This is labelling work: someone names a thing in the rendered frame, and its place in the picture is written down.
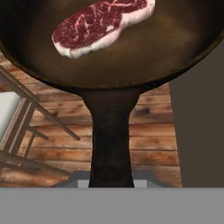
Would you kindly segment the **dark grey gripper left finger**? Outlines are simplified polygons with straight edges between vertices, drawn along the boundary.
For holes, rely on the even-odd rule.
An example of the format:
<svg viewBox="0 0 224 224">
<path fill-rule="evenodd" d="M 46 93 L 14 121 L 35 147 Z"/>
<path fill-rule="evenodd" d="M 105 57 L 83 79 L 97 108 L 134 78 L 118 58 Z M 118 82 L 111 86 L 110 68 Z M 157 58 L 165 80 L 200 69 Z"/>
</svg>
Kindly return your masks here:
<svg viewBox="0 0 224 224">
<path fill-rule="evenodd" d="M 90 171 L 72 172 L 66 181 L 55 184 L 54 187 L 64 188 L 88 188 Z"/>
</svg>

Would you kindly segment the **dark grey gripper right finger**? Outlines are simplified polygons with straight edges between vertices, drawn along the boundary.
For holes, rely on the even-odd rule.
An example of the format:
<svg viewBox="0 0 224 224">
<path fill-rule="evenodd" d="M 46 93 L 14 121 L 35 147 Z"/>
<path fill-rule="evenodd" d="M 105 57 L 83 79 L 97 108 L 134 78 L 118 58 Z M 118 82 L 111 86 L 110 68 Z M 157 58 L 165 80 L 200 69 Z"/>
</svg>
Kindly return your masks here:
<svg viewBox="0 0 224 224">
<path fill-rule="evenodd" d="M 150 170 L 133 171 L 132 176 L 135 188 L 164 188 L 170 186 L 163 181 L 157 180 Z"/>
</svg>

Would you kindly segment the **dark cast iron pan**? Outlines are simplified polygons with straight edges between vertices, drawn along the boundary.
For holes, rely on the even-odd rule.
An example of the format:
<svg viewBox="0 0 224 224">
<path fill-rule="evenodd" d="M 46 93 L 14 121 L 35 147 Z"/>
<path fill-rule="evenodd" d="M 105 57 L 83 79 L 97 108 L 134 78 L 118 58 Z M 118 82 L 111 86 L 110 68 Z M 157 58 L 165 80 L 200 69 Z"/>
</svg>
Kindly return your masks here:
<svg viewBox="0 0 224 224">
<path fill-rule="evenodd" d="M 129 119 L 139 95 L 171 81 L 224 39 L 224 0 L 156 0 L 111 46 L 61 56 L 58 25 L 99 0 L 0 0 L 0 51 L 45 84 L 79 95 L 93 119 L 92 187 L 132 187 Z"/>
</svg>

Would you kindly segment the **raw red steak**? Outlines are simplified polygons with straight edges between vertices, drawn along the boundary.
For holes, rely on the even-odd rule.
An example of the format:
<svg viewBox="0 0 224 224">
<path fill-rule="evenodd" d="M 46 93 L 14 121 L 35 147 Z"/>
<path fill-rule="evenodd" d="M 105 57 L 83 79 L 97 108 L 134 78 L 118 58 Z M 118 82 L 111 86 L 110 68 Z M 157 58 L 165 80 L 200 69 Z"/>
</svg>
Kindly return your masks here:
<svg viewBox="0 0 224 224">
<path fill-rule="evenodd" d="M 52 42 L 61 56 L 78 59 L 113 45 L 121 32 L 149 18 L 156 0 L 99 0 L 58 25 Z"/>
</svg>

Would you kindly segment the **dark brown counter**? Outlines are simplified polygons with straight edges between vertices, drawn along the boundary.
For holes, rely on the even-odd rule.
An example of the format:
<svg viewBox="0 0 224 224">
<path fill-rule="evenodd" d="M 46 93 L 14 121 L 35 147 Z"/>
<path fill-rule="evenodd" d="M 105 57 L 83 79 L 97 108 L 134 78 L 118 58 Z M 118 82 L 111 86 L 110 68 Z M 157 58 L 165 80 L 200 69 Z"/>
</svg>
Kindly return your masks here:
<svg viewBox="0 0 224 224">
<path fill-rule="evenodd" d="M 170 82 L 184 187 L 224 187 L 224 40 Z"/>
</svg>

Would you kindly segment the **brown wooden chair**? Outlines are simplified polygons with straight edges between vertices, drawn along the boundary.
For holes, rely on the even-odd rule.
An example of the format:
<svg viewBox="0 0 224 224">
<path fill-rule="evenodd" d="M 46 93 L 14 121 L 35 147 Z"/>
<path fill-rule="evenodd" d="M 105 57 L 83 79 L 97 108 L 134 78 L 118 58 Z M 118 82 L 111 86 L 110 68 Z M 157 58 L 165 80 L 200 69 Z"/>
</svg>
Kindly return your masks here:
<svg viewBox="0 0 224 224">
<path fill-rule="evenodd" d="M 35 95 L 2 66 L 0 66 L 0 78 L 21 97 L 21 100 L 19 101 L 19 104 L 10 119 L 9 126 L 3 135 L 2 141 L 0 142 L 0 166 L 11 169 L 21 169 L 24 167 L 33 169 L 35 172 L 49 172 L 54 176 L 68 176 L 69 173 L 67 171 L 26 158 L 27 153 L 32 146 L 34 137 L 41 137 L 45 140 L 48 139 L 46 135 L 40 133 L 35 127 L 30 125 L 34 110 L 38 110 L 46 118 L 58 124 L 75 140 L 80 141 L 81 139 L 57 117 L 50 114 L 42 105 L 40 105 L 39 100 L 35 97 Z M 31 139 L 26 147 L 25 156 L 20 157 L 18 156 L 18 150 L 26 131 L 31 132 Z"/>
</svg>

